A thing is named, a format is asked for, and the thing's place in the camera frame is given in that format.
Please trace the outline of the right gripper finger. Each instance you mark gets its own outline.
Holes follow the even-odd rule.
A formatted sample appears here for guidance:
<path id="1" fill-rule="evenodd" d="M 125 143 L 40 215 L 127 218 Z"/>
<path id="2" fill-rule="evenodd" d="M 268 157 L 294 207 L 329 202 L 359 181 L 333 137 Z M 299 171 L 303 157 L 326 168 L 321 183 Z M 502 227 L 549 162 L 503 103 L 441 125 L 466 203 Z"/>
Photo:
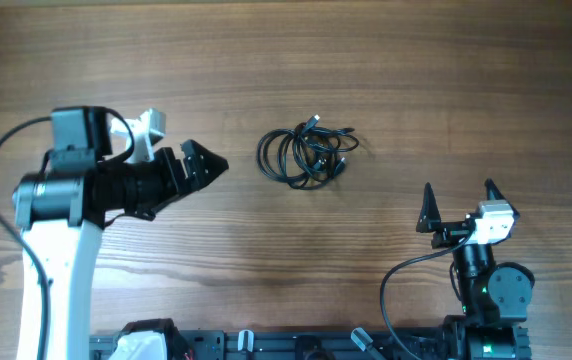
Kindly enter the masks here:
<path id="1" fill-rule="evenodd" d="M 432 186 L 427 182 L 424 186 L 422 208 L 420 210 L 416 231 L 418 233 L 436 232 L 442 227 L 442 219 Z"/>
<path id="2" fill-rule="evenodd" d="M 513 217 L 514 218 L 520 217 L 519 211 L 504 197 L 504 195 L 500 192 L 499 188 L 491 178 L 485 180 L 484 186 L 486 188 L 486 194 L 488 200 L 505 201 L 511 207 L 511 210 L 513 211 Z"/>

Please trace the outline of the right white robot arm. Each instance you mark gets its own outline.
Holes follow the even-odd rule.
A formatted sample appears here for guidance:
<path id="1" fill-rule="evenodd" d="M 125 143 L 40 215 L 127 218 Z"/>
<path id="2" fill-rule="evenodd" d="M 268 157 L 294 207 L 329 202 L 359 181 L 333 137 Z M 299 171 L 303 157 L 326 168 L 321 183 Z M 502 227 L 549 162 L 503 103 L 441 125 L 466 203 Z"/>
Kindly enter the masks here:
<path id="1" fill-rule="evenodd" d="M 462 221 L 444 222 L 430 184 L 424 187 L 416 231 L 431 233 L 431 246 L 453 256 L 451 284 L 462 305 L 442 329 L 449 359 L 526 360 L 532 357 L 527 320 L 535 277 L 515 262 L 497 263 L 493 247 L 511 237 L 520 213 L 495 183 L 485 181 L 486 199 Z"/>

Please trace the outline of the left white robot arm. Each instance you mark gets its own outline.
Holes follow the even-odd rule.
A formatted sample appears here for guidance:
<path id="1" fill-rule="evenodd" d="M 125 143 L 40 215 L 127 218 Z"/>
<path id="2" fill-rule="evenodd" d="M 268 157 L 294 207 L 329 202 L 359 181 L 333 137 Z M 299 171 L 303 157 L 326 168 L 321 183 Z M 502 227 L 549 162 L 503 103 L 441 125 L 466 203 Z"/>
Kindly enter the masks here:
<path id="1" fill-rule="evenodd" d="M 229 168 L 194 140 L 182 143 L 181 159 L 169 147 L 137 157 L 134 143 L 114 156 L 108 119 L 116 114 L 97 106 L 53 110 L 50 165 L 25 175 L 13 194 L 27 247 L 20 359 L 89 357 L 91 288 L 108 212 L 152 221 Z"/>

